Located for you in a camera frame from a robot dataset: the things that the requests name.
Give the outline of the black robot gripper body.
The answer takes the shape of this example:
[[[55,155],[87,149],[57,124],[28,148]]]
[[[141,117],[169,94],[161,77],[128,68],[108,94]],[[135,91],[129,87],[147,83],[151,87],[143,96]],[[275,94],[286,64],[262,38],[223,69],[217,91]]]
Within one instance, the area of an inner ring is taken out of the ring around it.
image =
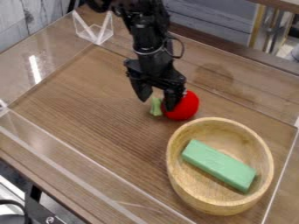
[[[167,52],[155,55],[139,55],[137,59],[124,61],[125,74],[133,77],[148,77],[152,88],[163,91],[167,88],[184,88],[185,77],[173,67],[173,58]]]

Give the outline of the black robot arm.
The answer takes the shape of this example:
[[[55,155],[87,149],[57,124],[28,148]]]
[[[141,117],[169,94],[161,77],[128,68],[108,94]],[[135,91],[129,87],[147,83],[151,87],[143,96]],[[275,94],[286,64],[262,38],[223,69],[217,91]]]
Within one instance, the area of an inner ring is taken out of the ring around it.
[[[123,19],[133,39],[136,59],[127,59],[124,66],[135,94],[141,102],[153,88],[163,90],[163,108],[173,111],[185,92],[185,77],[173,67],[173,41],[169,33],[169,14],[163,0],[85,0],[96,13],[111,11]]]

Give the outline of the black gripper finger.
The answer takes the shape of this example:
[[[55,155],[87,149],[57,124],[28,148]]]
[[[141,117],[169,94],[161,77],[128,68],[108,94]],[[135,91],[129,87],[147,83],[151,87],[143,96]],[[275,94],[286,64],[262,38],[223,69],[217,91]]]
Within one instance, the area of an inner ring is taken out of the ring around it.
[[[167,112],[173,111],[177,103],[185,95],[185,88],[167,88],[163,91],[163,108]]]
[[[151,81],[148,77],[129,77],[131,86],[135,90],[137,99],[145,102],[153,92]]]

